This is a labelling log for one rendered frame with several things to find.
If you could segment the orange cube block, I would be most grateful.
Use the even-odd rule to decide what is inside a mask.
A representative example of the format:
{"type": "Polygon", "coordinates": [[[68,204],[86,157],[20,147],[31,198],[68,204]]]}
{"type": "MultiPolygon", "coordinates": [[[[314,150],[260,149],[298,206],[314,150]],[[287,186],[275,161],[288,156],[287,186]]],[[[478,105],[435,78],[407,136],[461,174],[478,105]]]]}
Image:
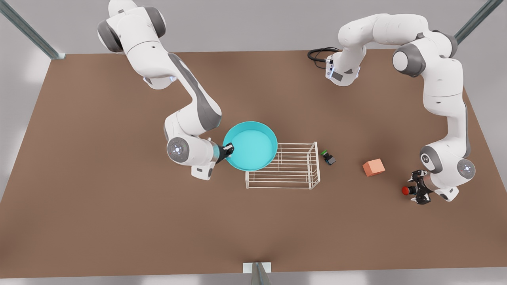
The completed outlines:
{"type": "Polygon", "coordinates": [[[367,177],[378,175],[385,171],[384,164],[381,159],[370,160],[362,165],[367,177]]]}

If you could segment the teal round plate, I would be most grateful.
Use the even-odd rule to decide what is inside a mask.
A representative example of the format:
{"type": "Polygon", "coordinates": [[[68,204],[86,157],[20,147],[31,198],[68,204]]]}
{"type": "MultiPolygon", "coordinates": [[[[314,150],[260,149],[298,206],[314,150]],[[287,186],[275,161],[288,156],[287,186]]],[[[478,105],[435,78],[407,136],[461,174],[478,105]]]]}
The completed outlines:
{"type": "Polygon", "coordinates": [[[256,171],[266,167],[274,159],[278,141],[267,125],[248,121],[231,128],[223,145],[232,143],[234,151],[226,160],[233,167],[243,171],[256,171]]]}

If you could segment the silver frame post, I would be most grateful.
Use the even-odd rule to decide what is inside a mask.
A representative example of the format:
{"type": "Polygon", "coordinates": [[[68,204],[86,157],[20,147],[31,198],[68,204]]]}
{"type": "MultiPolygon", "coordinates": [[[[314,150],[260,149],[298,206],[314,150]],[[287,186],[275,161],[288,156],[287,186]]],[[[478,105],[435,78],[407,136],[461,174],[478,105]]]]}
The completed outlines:
{"type": "Polygon", "coordinates": [[[57,52],[43,39],[5,0],[0,0],[0,13],[11,22],[22,34],[31,40],[38,49],[52,60],[65,59],[65,53],[57,52]]]}
{"type": "Polygon", "coordinates": [[[271,262],[243,263],[243,273],[251,274],[250,285],[272,285],[268,273],[272,272],[271,262]]]}
{"type": "Polygon", "coordinates": [[[487,0],[454,35],[460,45],[504,0],[487,0]]]}

